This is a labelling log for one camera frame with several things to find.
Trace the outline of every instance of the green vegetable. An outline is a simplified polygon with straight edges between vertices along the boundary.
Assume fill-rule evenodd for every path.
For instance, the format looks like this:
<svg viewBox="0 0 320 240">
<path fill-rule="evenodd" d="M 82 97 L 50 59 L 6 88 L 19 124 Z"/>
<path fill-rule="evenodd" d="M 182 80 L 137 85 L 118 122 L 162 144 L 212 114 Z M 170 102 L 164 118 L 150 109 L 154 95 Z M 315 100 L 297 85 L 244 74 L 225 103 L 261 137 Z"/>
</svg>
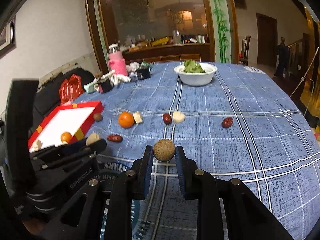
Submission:
<svg viewBox="0 0 320 240">
<path fill-rule="evenodd" d="M 194 60 L 187 60 L 183 63 L 184 73 L 205 73 L 199 63 Z"/>
</svg>

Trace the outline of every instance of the round ball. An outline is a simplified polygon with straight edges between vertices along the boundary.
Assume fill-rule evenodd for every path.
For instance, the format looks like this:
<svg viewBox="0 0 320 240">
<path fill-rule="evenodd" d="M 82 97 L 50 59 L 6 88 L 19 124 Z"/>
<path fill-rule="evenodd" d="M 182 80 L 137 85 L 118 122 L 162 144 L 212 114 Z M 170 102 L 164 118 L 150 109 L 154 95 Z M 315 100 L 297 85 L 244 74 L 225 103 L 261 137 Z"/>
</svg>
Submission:
<svg viewBox="0 0 320 240">
<path fill-rule="evenodd" d="M 93 115 L 93 119 L 94 119 L 96 122 L 100 122 L 100 121 L 103 119 L 103 116 L 102 116 L 102 114 L 100 114 L 100 113 L 95 113 L 95 114 Z"/>
<path fill-rule="evenodd" d="M 72 135 L 69 132 L 64 132 L 60 137 L 60 140 L 62 142 L 67 142 L 67 143 L 70 143 L 71 139 L 72 139 Z"/>
<path fill-rule="evenodd" d="M 153 147 L 153 155 L 158 161 L 167 162 L 172 159 L 176 151 L 176 146 L 169 139 L 157 141 Z"/>
</svg>

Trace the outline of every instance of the wooden frame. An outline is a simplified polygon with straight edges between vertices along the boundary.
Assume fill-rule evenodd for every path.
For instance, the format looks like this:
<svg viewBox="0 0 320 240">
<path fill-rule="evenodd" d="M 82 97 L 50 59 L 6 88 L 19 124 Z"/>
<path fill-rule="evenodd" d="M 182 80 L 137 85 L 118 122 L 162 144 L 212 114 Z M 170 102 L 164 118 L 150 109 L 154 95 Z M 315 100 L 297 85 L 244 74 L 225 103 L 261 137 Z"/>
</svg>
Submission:
<svg viewBox="0 0 320 240">
<path fill-rule="evenodd" d="M 212 21 L 212 13 L 209 0 L 203 0 L 204 3 L 204 11 L 205 17 L 207 18 L 207 29 L 210 39 L 210 60 L 216 60 L 216 52 L 215 52 L 215 40 L 214 40 L 214 32 L 213 32 L 213 21 Z"/>
<path fill-rule="evenodd" d="M 16 17 L 7 23 L 6 29 L 1 33 L 0 42 L 3 41 L 4 43 L 0 43 L 0 58 L 15 47 L 15 19 Z"/>
<path fill-rule="evenodd" d="M 109 72 L 108 66 L 107 66 L 107 62 L 104 57 L 103 49 L 101 46 L 97 20 L 96 20 L 96 15 L 94 11 L 94 2 L 93 0 L 84 0 L 84 3 L 85 3 L 85 11 L 87 14 L 89 32 L 91 36 L 91 42 L 92 42 L 94 54 L 96 56 L 99 69 L 103 73 L 108 73 Z"/>
<path fill-rule="evenodd" d="M 236 17 L 235 0 L 227 0 L 230 22 L 230 37 L 231 37 L 231 63 L 238 64 L 239 55 L 239 35 L 238 23 Z"/>
<path fill-rule="evenodd" d="M 112 0 L 97 0 L 97 1 L 98 1 L 98 11 L 99 11 L 99 17 L 101 21 L 102 33 L 103 33 L 103 37 L 108 50 L 108 46 L 110 44 L 117 43 L 118 37 L 119 37 L 117 28 L 116 28 L 113 8 L 112 8 Z M 215 40 L 214 40 L 213 21 L 212 21 L 210 3 L 209 3 L 209 0 L 203 0 L 203 1 L 204 1 L 205 14 L 206 14 L 206 20 L 207 20 L 208 35 L 210 38 L 210 48 L 209 48 L 210 61 L 215 61 Z M 98 62 L 99 68 L 103 71 L 103 73 L 106 73 L 108 72 L 108 68 L 107 68 L 107 64 L 105 61 L 105 57 L 104 57 L 101 42 L 100 42 L 100 35 L 97 27 L 93 0 L 85 0 L 85 4 L 86 4 L 89 31 L 91 35 L 94 52 L 97 58 L 97 62 Z"/>
<path fill-rule="evenodd" d="M 112 0 L 98 0 L 98 10 L 104 41 L 109 51 L 109 45 L 118 43 L 119 40 L 116 20 L 112 9 Z"/>
</svg>

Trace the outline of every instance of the wooden chair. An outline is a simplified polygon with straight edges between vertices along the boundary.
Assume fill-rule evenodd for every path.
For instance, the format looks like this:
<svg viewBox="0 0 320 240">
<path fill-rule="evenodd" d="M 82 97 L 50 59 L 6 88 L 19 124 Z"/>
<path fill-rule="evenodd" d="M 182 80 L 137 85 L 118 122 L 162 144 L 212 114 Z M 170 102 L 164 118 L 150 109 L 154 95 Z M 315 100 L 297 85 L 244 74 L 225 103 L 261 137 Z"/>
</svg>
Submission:
<svg viewBox="0 0 320 240">
<path fill-rule="evenodd" d="M 251 36 L 247 35 L 245 40 L 242 40 L 241 54 L 243 55 L 243 58 L 239 58 L 239 63 L 244 66 L 248 65 L 250 39 Z"/>
</svg>

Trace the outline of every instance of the wall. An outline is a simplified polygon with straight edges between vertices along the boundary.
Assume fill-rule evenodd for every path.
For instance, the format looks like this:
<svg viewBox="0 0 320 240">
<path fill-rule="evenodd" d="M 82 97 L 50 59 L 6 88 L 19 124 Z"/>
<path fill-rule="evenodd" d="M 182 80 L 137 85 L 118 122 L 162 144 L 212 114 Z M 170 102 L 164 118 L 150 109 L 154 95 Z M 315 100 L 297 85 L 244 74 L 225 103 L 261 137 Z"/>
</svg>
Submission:
<svg viewBox="0 0 320 240">
<path fill-rule="evenodd" d="M 27 0 L 16 15 L 16 48 L 0 58 L 0 113 L 12 78 L 41 78 L 83 56 L 97 72 L 92 52 L 84 0 Z"/>
<path fill-rule="evenodd" d="M 258 57 L 258 27 L 256 13 L 277 19 L 278 44 L 285 37 L 286 45 L 302 39 L 309 33 L 307 20 L 291 0 L 246 0 L 247 10 L 236 8 L 239 32 L 239 53 L 242 40 L 251 35 L 249 46 L 249 65 L 256 66 Z"/>
</svg>

